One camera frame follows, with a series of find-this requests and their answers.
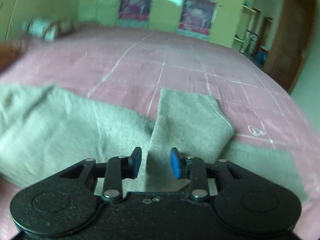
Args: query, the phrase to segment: white stitching line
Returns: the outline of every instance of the white stitching line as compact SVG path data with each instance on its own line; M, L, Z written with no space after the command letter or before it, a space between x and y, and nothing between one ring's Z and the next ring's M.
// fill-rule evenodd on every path
M208 92L209 92L209 95L211 96L211 90L210 90L208 75L207 75L207 73L206 73L207 70L205 69L204 65L202 64L202 62L201 62L201 60L200 60L200 58L199 58L199 56L196 54L195 50L193 49L191 40L189 39L188 41L189 41L189 45L190 45L190 47L191 47L191 50L192 50L193 54L195 54L196 58L199 60L200 65L202 66L202 68L203 68L203 70L204 70L204 77L205 77L205 81L206 81L206 84L207 84L207 90L208 90Z
M259 140L259 141L264 141L264 142L270 143L270 140L268 140L268 139L259 138L259 137L255 137L255 136L252 136L252 135L239 134L239 133L236 133L235 135L236 136L240 136L240 137L246 137L246 138L255 139L255 140ZM274 140L272 140L272 142L275 143L275 144L280 144L280 145L286 146L286 143L284 143L284 142L274 141Z
M289 126L289 127L291 128L291 130L293 131L293 126L289 123L288 119L285 117L283 111L281 110L281 107L279 106L279 104L278 104L277 100L275 99L275 97L273 96L273 94L268 90L268 88L264 85L264 83L261 81L261 79L260 79L257 75L256 75L256 77L259 79L259 81L260 81L261 84L265 87L265 89L268 91L268 93L272 96L272 98L273 98L274 101L276 102L276 104L277 104L277 106L278 106L278 108L279 108L282 116L284 117L284 119L285 119L285 121L287 122L288 126ZM294 132L294 138L296 139L297 144L298 144L298 146L299 146L299 145L300 145L300 144L299 144L299 139L297 138L297 135L296 135L295 132Z
M121 57L118 59L118 61L116 62L116 64L113 66L111 72L109 72L108 74L104 75L101 80L95 84L92 89L88 92L87 97L89 98L90 96L92 96L92 94L98 89L98 87L100 87L107 79L108 77L114 72L114 70L117 68L117 66L119 65L119 63L121 62L121 60L124 58L125 54L127 54L129 52L129 50L131 50L133 47L135 47L137 45L137 43L134 43L133 45L131 45L122 55Z
M288 125L291 127L291 129L293 130L292 125L289 124L287 118L284 116L284 113L282 112L282 110L281 110L281 108L280 108L277 100L275 99L275 97L271 94L271 92L268 90L268 88L264 85L264 83L263 83L261 80L260 80L260 82L261 82L261 84L266 88L266 90L269 92L269 94L273 97L274 101L277 103L277 105L278 105L278 107L279 107L279 109L280 109L280 111L281 111L282 116L283 116L284 119L286 120L287 124L288 124ZM312 164L310 158L309 158L308 155L306 155L306 154L305 154L305 157L307 158L307 163L309 164L310 168L314 171L314 169L313 169L313 164Z
M149 37L153 32L149 33L147 36L145 36L140 42L143 42L143 40L147 37Z
M204 71L200 71L200 70L195 70L195 69L188 69L188 68L183 68L183 67L180 67L180 66L176 66L176 65L167 65L168 67L174 67L174 68L179 68L179 69L184 69L184 70L189 70L189 71L195 71L195 72L198 72L198 73L204 73Z
M153 100L155 99L155 95L156 95L156 92L157 92L157 89L158 89L158 86L159 86L159 83L160 83L160 79L161 79L161 77L162 77L165 60L166 60L166 58L167 58L167 48L166 48L165 50L166 50L166 52L165 52L165 54L164 54L164 60L163 60L163 63L162 63L161 73L160 73L159 80L158 80L157 85L156 85L156 89L155 89L155 91L153 92L153 95L152 95L152 98L151 98L151 101L150 101L150 104L149 104L149 107L148 107L148 110L147 110L147 117L149 116L149 112L150 112L150 109L151 109L151 105L152 105Z
M244 91L245 97L247 98L248 103L249 103L249 105L250 105L250 107L251 107L252 111L255 113L255 115L257 116L257 118L260 120L260 123L261 123L261 125L262 125L262 127L263 127L263 130L264 130L264 131L265 131L265 133L268 135L269 142L271 143L271 145L272 145L273 149L275 149L275 146L274 146L274 144L273 144L273 140L271 139L270 135L269 135L269 134L268 134L268 132L266 131L266 129L265 129L265 127L264 127L264 124L263 124L262 119L257 115L257 112L253 109L253 107L252 107L252 105L251 105L251 103L250 103L250 101L249 101L249 98L248 98L247 92L245 91L245 88L244 88L243 84L241 84L241 86L242 86L242 89L243 89L243 91Z
M214 76L214 77L217 77L217 78L221 78L221 79L226 80L226 81L230 81L230 82L232 82L232 83L239 83L239 84L243 84L243 85L248 85L248 86L252 86L252 87L255 87L255 88L259 88L259 87L256 87L256 86L254 86L254 85L242 83L242 82L240 82L240 81L231 81L231 80L229 80L229 79L225 79L225 78L223 78L223 77L219 77L219 76L213 75L213 74L211 74L211 73L207 73L207 74L208 74L208 75L211 75L211 76Z
M252 106L252 107L247 107L247 106L245 106L245 105L243 105L243 104L232 103L232 102L223 100L222 98L216 98L216 97L215 97L215 99L216 99L216 100L221 100L221 101L226 102L226 103L229 103L229 104L233 104L233 105L237 105L237 106L243 106L244 108L247 108L247 109L264 109L264 110L272 111L272 112L275 113L275 114L281 114L280 112L277 112L277 111L275 111L275 110L273 110L273 109L269 109L269 108L265 108L265 107L253 107L253 106Z

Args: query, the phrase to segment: towel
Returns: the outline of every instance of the towel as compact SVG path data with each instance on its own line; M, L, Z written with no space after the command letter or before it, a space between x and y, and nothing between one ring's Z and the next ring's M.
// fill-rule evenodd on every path
M27 187L86 158L97 163L142 148L126 191L176 191L170 149L206 163L227 159L308 199L290 152L231 140L232 124L212 96L162 89L156 123L135 111L95 102L54 86L0 86L0 173ZM215 194L214 181L209 189Z
M55 86L0 88L0 173L27 187L86 158L97 163L143 149L154 123L135 111L82 98ZM124 191L143 191L142 174Z
M146 189L176 191L188 184L173 177L170 149L176 147L206 163L227 159L291 190L301 202L308 200L290 152L236 142L231 140L233 132L214 97L162 89L148 150ZM213 179L209 190L217 194Z
M212 96L162 89L147 157L146 189L177 191L187 180L174 178L170 150L215 163L234 128Z

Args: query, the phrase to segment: bed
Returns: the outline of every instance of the bed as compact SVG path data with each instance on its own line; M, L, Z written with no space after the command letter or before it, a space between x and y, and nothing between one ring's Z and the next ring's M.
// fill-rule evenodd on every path
M233 140L291 151L309 201L295 228L320 236L320 136L290 96L245 56L194 38L149 30L87 27L45 43L25 38L27 52L0 84L56 84L155 120L163 87L212 95L234 124ZM9 203L19 189L0 183L0 239L17 231Z

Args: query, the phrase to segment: framed picture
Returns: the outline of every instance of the framed picture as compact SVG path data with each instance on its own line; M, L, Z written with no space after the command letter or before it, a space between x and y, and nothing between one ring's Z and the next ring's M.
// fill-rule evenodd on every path
M151 0L121 0L120 19L148 21Z
M185 0L179 28L208 35L214 7L207 0Z

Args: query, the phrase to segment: wooden furniture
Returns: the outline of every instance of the wooden furniture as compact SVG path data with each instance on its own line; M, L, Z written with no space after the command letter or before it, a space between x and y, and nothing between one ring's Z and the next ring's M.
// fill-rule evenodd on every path
M0 44L0 73L20 56L20 49L8 44Z
M316 23L316 0L285 0L273 46L263 66L290 92L306 60Z

